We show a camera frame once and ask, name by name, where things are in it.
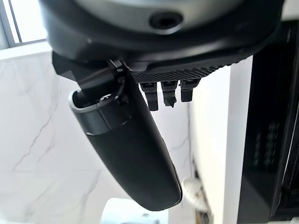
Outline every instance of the window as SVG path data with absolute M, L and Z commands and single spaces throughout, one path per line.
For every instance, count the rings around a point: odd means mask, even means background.
M 9 47 L 46 39 L 38 0 L 0 0 L 0 16 Z

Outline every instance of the white wall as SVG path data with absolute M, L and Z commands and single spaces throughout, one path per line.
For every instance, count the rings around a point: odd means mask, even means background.
M 192 151 L 214 224 L 237 221 L 252 58 L 201 80 L 192 102 Z
M 299 19 L 299 1 L 298 0 L 285 0 L 282 17 L 284 20 Z
M 230 67 L 203 78 L 191 103 L 192 151 L 215 214 L 223 223 Z

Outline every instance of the white object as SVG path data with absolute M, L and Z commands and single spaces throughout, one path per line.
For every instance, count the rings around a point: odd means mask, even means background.
M 149 211 L 133 200 L 110 198 L 100 224 L 168 224 L 168 210 Z
M 185 178 L 182 182 L 182 188 L 185 198 L 196 208 L 197 211 L 209 211 L 202 184 L 198 179 Z

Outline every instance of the window frame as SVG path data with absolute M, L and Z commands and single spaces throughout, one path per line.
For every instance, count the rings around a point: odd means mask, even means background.
M 4 35 L 6 36 L 6 39 L 7 39 L 7 42 L 8 42 L 8 47 L 13 48 L 13 47 L 26 45 L 26 44 L 45 41 L 46 39 L 29 41 L 29 42 L 22 42 L 21 34 L 20 34 L 20 31 L 19 31 L 19 28 L 18 28 L 18 24 L 17 24 L 16 18 L 15 18 L 15 15 L 14 15 L 14 10 L 13 10 L 11 0 L 7 0 L 7 1 L 9 2 L 10 11 L 11 11 L 13 21 L 14 21 L 14 28 L 17 32 L 18 39 L 19 39 L 19 43 L 16 43 L 15 40 L 14 40 L 12 28 L 11 28 L 11 26 L 9 24 L 9 21 L 8 21 L 8 15 L 7 15 L 7 12 L 5 10 L 4 2 L 3 2 L 3 0 L 0 0 L 0 20 L 1 20 L 3 28 L 4 28 L 4 32 L 5 32 Z

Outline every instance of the marble veining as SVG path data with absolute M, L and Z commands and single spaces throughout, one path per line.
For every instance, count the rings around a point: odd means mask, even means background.
M 98 224 L 109 198 L 130 198 L 72 114 L 75 89 L 50 52 L 0 61 L 0 223 Z M 179 178 L 192 175 L 189 104 L 165 107 L 159 93 L 152 115 Z M 169 224 L 181 223 L 195 223 L 184 200 L 169 209 Z

